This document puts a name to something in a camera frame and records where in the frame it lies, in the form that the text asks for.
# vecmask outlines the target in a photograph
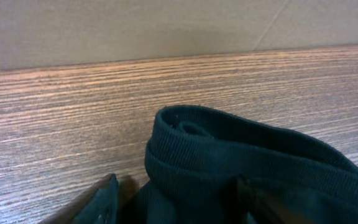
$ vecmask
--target grout line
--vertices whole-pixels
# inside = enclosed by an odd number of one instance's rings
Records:
[[[284,10],[285,6],[288,4],[290,0],[285,0],[285,2],[283,3],[283,5],[281,6],[281,8],[277,11],[276,15],[274,15],[272,21],[268,24],[268,26],[266,27],[266,29],[264,30],[264,32],[262,33],[262,35],[259,37],[258,41],[255,43],[254,47],[252,48],[252,51],[254,51],[258,45],[260,44],[260,42],[262,41],[262,39],[266,36],[267,32],[270,30],[270,28],[272,27],[272,25],[274,24],[274,22],[277,20],[278,16],[281,14],[281,12]]]

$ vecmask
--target gray floor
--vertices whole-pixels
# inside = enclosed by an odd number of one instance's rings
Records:
[[[0,70],[358,43],[358,0],[0,0]]]

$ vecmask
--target clothing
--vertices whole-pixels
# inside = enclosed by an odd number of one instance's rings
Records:
[[[145,168],[150,182],[110,223],[237,222],[230,183],[239,179],[313,223],[358,223],[358,167],[349,159],[315,138],[222,111],[160,110]]]

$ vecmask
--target wood grain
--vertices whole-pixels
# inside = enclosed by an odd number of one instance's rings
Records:
[[[203,105],[319,138],[358,165],[358,46],[0,72],[0,223],[115,172],[147,182],[154,115]]]

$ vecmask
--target ribbed fabric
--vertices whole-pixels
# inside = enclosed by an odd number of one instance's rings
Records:
[[[150,182],[120,223],[227,223],[219,199],[244,177],[316,223],[358,223],[358,168],[331,146],[200,106],[160,110],[147,144]]]

